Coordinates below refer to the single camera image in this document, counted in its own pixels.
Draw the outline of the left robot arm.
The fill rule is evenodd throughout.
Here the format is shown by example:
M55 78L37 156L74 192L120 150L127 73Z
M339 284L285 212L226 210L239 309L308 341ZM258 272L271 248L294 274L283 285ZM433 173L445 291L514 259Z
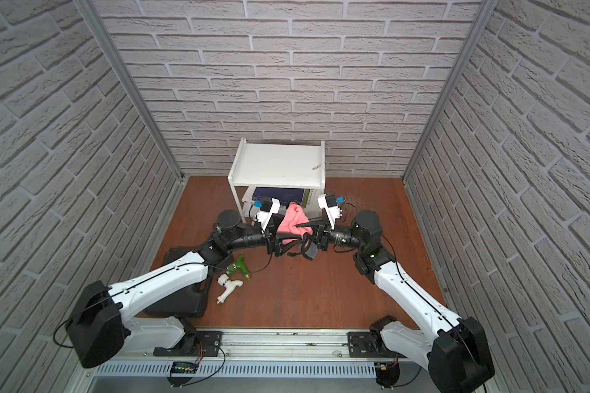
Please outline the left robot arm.
M226 272L233 252L265 247L279 255L284 240L292 234L279 233L272 218L267 226L243 224L234 211L219 214L210 236L177 260L137 278L105 285L87 285L62 324L83 368L94 368L117 355L132 335L129 321L150 305L217 273Z

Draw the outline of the dark blue book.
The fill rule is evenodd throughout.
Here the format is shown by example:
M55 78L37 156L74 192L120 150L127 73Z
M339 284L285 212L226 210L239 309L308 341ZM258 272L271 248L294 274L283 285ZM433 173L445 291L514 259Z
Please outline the dark blue book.
M256 206L265 199L277 199L281 206L288 206L291 202L302 204L304 194L304 188L255 188L252 200Z

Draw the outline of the black plastic tool case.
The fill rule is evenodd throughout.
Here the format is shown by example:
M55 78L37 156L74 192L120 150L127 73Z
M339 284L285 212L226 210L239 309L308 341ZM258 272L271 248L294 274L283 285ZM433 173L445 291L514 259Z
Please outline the black plastic tool case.
M208 306L208 295L214 270L200 283L190 284L144 309L144 314L155 318L185 317L199 319Z

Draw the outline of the pink and grey cloth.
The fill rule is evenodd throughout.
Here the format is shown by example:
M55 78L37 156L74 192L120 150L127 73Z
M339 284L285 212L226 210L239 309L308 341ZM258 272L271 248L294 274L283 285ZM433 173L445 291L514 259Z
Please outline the pink and grey cloth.
M314 260L318 252L314 234L303 208L297 203L291 203L277 229L275 255L301 255L307 260Z

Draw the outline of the small green circuit board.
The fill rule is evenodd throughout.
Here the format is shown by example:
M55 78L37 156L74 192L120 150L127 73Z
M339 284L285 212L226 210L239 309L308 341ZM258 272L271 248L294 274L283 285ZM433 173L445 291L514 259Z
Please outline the small green circuit board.
M170 375L190 375L195 374L199 369L199 363L186 361L175 361L170 367Z

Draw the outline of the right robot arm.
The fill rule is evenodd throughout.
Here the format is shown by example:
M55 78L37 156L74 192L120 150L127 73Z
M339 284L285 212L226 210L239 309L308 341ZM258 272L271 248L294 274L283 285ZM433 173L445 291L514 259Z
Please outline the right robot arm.
M399 264L393 248L384 245L380 218L361 211L352 226L328 218L313 221L309 242L318 249L333 244L355 250L359 273L389 295L416 323L409 329L395 319L381 319L378 336L392 352L427 370L441 392L473 392L496 370L481 323L462 318L433 298Z

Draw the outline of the round black connector puck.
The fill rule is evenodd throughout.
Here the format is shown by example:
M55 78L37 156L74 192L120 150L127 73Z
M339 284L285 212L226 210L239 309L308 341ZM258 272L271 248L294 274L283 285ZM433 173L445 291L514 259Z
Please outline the round black connector puck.
M398 364L376 363L375 382L382 389L393 388L400 378Z

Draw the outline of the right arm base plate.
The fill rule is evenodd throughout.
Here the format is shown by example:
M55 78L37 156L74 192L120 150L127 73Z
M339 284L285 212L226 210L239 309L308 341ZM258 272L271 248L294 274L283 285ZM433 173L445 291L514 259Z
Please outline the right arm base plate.
M396 353L383 343L380 334L371 331L347 332L347 348L351 358L395 358Z

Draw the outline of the aluminium front rail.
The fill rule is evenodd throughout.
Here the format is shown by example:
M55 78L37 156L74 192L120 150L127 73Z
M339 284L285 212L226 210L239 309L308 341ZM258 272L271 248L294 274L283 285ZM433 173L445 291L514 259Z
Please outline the aluminium front rail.
M378 333L379 322L371 325L369 331ZM186 333L207 331L191 325L180 327L176 323L157 324L151 320L139 321L130 330L132 335L126 338L125 345L117 355L138 352L153 354L156 347L172 348ZM233 354L239 358L304 360L338 357L342 353L349 356L347 331L342 330L234 329L222 332L220 353L234 347Z

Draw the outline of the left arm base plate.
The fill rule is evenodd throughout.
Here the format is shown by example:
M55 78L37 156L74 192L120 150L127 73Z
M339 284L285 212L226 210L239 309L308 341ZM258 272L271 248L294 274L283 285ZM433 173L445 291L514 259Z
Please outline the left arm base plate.
M198 358L218 357L223 337L222 331L207 330L195 333L186 333L172 348L156 347L153 350L155 357L187 357Z

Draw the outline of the white two-tier bookshelf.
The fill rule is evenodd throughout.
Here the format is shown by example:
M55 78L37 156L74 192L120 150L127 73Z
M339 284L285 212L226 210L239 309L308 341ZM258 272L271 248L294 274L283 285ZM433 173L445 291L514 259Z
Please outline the white two-tier bookshelf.
M247 218L249 204L242 204L237 187L303 188L310 191L304 208L308 217L321 214L317 198L325 192L325 143L300 146L239 142L227 176L239 215Z

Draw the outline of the green toy drill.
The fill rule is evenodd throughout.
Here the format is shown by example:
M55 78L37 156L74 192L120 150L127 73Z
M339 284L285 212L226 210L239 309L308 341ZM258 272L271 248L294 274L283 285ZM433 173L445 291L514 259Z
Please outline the green toy drill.
M239 255L235 262L226 268L226 271L228 274L241 273L241 275L247 280L252 278L252 274L245 263L244 255Z

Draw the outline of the white plastic faucet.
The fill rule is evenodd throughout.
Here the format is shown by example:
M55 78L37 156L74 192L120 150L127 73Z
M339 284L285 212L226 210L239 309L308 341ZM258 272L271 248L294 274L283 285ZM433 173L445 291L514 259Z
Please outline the white plastic faucet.
M224 288L221 295L216 298L216 303L224 304L227 298L237 289L243 286L244 282L241 280L232 280L229 275L223 273L217 280L218 284Z

